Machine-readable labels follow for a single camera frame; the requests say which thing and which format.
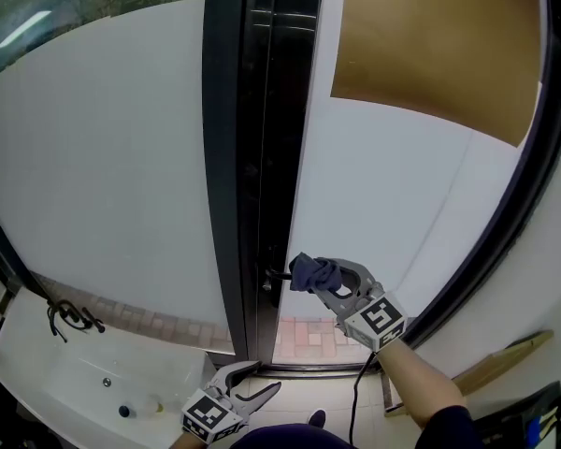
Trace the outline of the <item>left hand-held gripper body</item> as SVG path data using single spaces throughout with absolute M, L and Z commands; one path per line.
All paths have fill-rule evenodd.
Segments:
M 203 443 L 214 443 L 238 433 L 244 428 L 244 417 L 231 400 L 238 386 L 234 384 L 227 395 L 213 384 L 197 389 L 182 407 L 183 430 Z

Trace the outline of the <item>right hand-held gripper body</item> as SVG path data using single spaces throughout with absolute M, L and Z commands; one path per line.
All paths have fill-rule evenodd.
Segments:
M 348 310 L 335 315 L 344 335 L 371 352 L 400 338 L 408 325 L 408 316 L 398 301 L 376 281 Z

